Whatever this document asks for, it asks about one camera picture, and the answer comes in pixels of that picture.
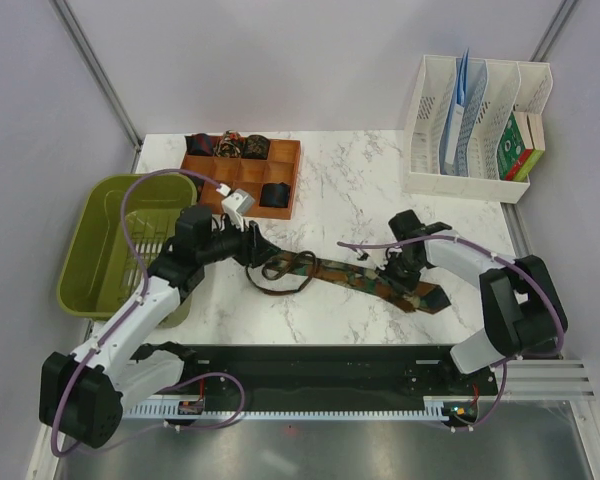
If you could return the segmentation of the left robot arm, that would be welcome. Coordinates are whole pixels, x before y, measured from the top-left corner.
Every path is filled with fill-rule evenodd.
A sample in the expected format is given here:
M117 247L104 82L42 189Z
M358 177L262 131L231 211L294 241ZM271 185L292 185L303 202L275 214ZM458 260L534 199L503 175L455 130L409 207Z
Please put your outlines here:
M279 253L259 225L225 224L214 230L205 206L185 208L173 236L144 273L123 306L89 341L69 354L52 353L43 363L39 419L52 434L68 435L91 448L102 447L116 432L124 413L172 387L188 393L199 369L170 351L132 357L148 335L190 297L206 266L233 259L257 267Z

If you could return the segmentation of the floral brown green tie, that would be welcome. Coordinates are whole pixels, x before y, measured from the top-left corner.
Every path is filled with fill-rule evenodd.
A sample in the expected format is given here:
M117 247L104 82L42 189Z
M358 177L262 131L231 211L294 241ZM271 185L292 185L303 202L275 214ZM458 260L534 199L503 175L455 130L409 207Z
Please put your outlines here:
M260 273L269 282L289 274L304 278L296 288L272 290L258 285L251 276L250 267L246 266L245 275L249 283L269 296L295 295L305 290L312 281L320 280L379 298L404 313L420 311L433 315L451 306L451 300L438 284L419 281L414 290L401 291L373 269L322 259L308 250L297 253L283 250L267 260Z

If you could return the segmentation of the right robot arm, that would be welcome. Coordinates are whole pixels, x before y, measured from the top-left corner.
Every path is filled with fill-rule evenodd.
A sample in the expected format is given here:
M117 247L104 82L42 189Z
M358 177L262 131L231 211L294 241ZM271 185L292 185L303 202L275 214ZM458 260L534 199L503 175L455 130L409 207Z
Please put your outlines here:
M401 289L416 286L425 268L442 268L474 286L481 300L483 327L450 350L438 368L447 392L463 392L474 372L529 354L558 352L568 329L566 314L543 260L487 250L443 223L426 225L414 211L388 222L397 243L387 248L381 273Z

